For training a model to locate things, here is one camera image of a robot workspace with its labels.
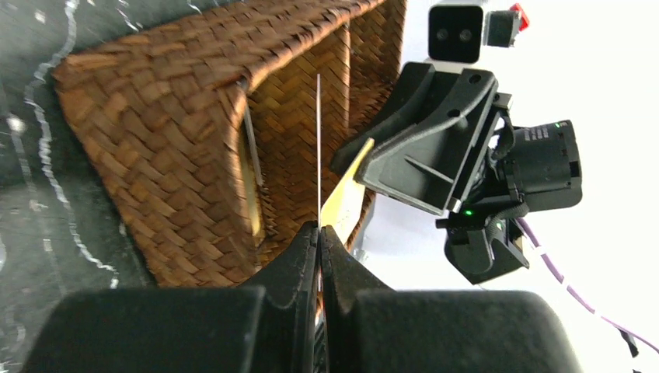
white background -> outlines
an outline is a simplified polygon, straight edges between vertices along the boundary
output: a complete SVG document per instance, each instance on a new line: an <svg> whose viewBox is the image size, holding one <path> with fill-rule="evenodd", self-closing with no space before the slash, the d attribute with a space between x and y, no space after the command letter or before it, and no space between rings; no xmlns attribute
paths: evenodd
<svg viewBox="0 0 659 373"><path fill-rule="evenodd" d="M404 61L427 57L427 11L409 0ZM512 5L499 2L498 8ZM535 126L571 119L584 174L576 207L527 220L555 264L602 315L659 343L657 187L657 43L659 9L649 0L522 2L531 26L515 49L484 51L479 67L514 94L512 120ZM444 233L429 214L378 196L364 234L366 266L397 289L464 289L446 261ZM586 372L659 371L659 356L640 346L631 359L615 329L585 311L530 255L531 270L485 284L543 296L563 320Z"/></svg>

brown woven basket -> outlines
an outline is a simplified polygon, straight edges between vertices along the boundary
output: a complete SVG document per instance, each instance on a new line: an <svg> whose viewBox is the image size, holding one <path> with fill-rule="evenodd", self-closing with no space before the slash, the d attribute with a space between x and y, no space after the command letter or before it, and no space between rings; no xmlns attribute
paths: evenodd
<svg viewBox="0 0 659 373"><path fill-rule="evenodd" d="M316 76L329 165L392 89L405 5L238 2L57 67L66 120L161 285L239 284L316 219ZM324 197L337 182L325 168Z"/></svg>

yellow card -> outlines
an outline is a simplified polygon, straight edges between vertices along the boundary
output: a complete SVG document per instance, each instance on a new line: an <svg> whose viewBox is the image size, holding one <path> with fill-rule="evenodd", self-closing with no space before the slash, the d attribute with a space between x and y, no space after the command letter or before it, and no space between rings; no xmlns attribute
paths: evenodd
<svg viewBox="0 0 659 373"><path fill-rule="evenodd" d="M354 181L354 174L375 141L369 138L320 209L320 224L331 225L345 244L357 226L366 187Z"/></svg>

dark marble surface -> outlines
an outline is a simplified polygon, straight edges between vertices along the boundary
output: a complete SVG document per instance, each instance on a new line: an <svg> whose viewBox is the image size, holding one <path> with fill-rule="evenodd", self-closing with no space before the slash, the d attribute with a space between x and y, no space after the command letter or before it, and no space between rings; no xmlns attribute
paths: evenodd
<svg viewBox="0 0 659 373"><path fill-rule="evenodd" d="M63 296L154 285L63 120L51 69L68 53L226 2L0 0L0 373L20 370Z"/></svg>

red button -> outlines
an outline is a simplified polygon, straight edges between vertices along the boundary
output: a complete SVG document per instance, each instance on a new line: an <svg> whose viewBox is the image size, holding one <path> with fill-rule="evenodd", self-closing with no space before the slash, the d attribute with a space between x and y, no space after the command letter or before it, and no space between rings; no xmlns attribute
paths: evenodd
<svg viewBox="0 0 659 373"><path fill-rule="evenodd" d="M528 21L528 16L526 15L526 12L524 9L519 5L519 3L511 6L511 10L517 11L521 14L521 25L519 26L519 31L524 31L528 28L528 24L530 23Z"/></svg>

